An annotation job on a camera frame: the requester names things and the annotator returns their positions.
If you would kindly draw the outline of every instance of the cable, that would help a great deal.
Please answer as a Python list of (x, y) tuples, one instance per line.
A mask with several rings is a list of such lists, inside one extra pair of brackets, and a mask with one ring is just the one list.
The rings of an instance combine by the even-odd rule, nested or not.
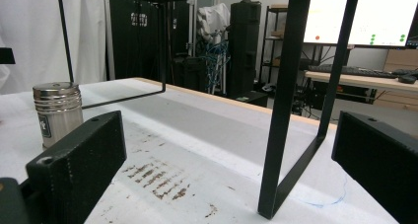
[(328, 59), (330, 59), (330, 58), (333, 58), (333, 57), (335, 57), (335, 55), (332, 55), (332, 56), (329, 56), (329, 57), (327, 57), (327, 58), (325, 58), (325, 59), (323, 59), (319, 64), (321, 64), (321, 63), (323, 63), (324, 61), (326, 61), (326, 60), (328, 60)]
[(331, 50), (331, 46), (328, 48), (328, 50), (326, 51), (326, 54), (323, 56), (323, 58), (320, 61), (322, 61), (326, 57), (326, 55), (329, 53), (330, 50)]
[(305, 52), (302, 50), (302, 54), (307, 58), (307, 59), (310, 59), (306, 54), (305, 54)]
[(379, 97), (383, 96), (384, 94), (386, 94), (387, 91), (384, 90), (383, 92), (381, 92), (377, 97), (375, 97), (375, 100), (377, 100)]
[(307, 110), (307, 108), (306, 107), (304, 107), (304, 110), (306, 111), (306, 112), (308, 112), (310, 115), (308, 116), (308, 118), (310, 118), (311, 116), (313, 116), (314, 118), (316, 118), (317, 120), (320, 120), (320, 117), (319, 116), (316, 116), (316, 115), (314, 115), (313, 114), (313, 112), (311, 111), (311, 107), (309, 107), (309, 111)]
[(226, 40), (222, 40), (217, 44), (207, 44), (206, 54), (200, 56), (200, 58), (206, 60), (208, 78), (206, 89), (208, 89), (208, 91), (212, 94), (214, 94), (215, 87), (221, 84), (223, 68), (231, 59), (231, 57), (227, 57), (227, 54), (228, 42)]
[(304, 77), (302, 78), (302, 83), (301, 83), (302, 88), (304, 88), (305, 79), (306, 79), (306, 77), (305, 77), (305, 74), (304, 74)]
[(138, 76), (141, 76), (141, 70), (142, 70), (142, 55), (143, 55), (143, 50), (142, 50), (142, 40), (141, 40), (141, 28), (145, 27), (145, 16), (142, 15), (142, 3), (141, 1), (135, 1), (135, 7), (136, 7), (136, 13), (135, 13), (135, 20), (136, 20), (136, 42), (137, 42), (137, 53), (135, 54), (136, 57), (134, 59), (134, 63), (131, 66), (131, 76), (136, 76), (135, 75), (135, 68), (136, 66), (138, 67), (139, 71), (138, 72)]
[(70, 46), (68, 45), (67, 27), (65, 24), (64, 5), (62, 0), (58, 0), (59, 14), (61, 16), (62, 33), (64, 34), (65, 52), (67, 55), (68, 74), (70, 76), (70, 82), (74, 83), (73, 66), (71, 64)]

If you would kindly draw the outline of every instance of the metal canister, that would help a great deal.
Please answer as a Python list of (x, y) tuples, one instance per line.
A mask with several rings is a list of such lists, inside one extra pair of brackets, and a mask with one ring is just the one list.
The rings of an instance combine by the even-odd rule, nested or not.
[(33, 87), (43, 149), (83, 123), (81, 93), (78, 84), (47, 83)]

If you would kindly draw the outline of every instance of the desk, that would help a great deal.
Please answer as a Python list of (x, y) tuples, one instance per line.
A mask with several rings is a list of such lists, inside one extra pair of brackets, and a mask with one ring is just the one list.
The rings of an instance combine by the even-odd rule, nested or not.
[[(82, 85), (83, 105), (160, 88), (134, 79)], [(83, 110), (121, 110), (127, 160), (87, 223), (396, 223), (330, 159), (335, 126), (268, 221), (257, 214), (271, 110), (168, 86), (163, 94)], [(0, 177), (21, 183), (41, 153), (32, 93), (0, 96)], [(292, 116), (281, 179), (316, 136)]]
[[(314, 81), (319, 81), (319, 82), (327, 83), (329, 81), (328, 73), (306, 71), (305, 77), (312, 78)], [(362, 76), (341, 74), (339, 83), (342, 85), (348, 85), (348, 86), (354, 86), (354, 87), (382, 89), (382, 90), (389, 90), (389, 91), (395, 91), (395, 92), (400, 92), (400, 93), (409, 93), (409, 94), (418, 95), (418, 83), (403, 84), (403, 83), (397, 82), (397, 79), (372, 78), (372, 77), (362, 77)]]

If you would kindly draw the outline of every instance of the monitor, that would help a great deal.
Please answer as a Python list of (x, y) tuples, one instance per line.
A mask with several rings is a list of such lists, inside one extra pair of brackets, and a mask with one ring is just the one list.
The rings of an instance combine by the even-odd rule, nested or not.
[[(347, 0), (311, 0), (304, 42), (335, 45)], [(349, 44), (405, 47), (418, 0), (359, 0)]]
[(409, 48), (418, 49), (418, 4), (415, 10), (415, 17), (412, 21), (411, 30), (409, 31), (408, 39), (406, 40), (406, 46)]

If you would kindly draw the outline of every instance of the shelving unit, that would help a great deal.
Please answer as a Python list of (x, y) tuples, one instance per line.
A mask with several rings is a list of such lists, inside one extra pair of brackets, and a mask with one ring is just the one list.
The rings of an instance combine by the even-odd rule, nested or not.
[[(261, 83), (261, 76), (262, 76), (262, 71), (263, 71), (263, 67), (268, 67), (268, 81), (267, 83), (270, 82), (271, 80), (271, 71), (272, 68), (278, 68), (279, 66), (275, 66), (273, 65), (273, 59), (274, 59), (274, 49), (276, 47), (276, 41), (282, 41), (283, 39), (281, 37), (273, 37), (273, 36), (267, 36), (267, 27), (268, 27), (268, 17), (270, 14), (274, 14), (275, 15), (275, 22), (274, 22), (274, 31), (277, 31), (277, 25), (279, 22), (279, 14), (280, 13), (287, 13), (288, 12), (288, 8), (287, 5), (283, 5), (280, 7), (274, 7), (271, 8), (270, 6), (267, 6), (266, 12), (265, 12), (265, 24), (264, 24), (264, 36), (263, 36), (263, 41), (262, 41), (262, 50), (261, 50), (261, 59), (260, 59), (260, 69), (259, 69), (259, 73), (258, 73), (258, 83)], [(272, 41), (272, 46), (271, 46), (271, 55), (270, 55), (270, 63), (265, 63), (264, 62), (264, 51), (265, 51), (265, 44), (267, 41)]]

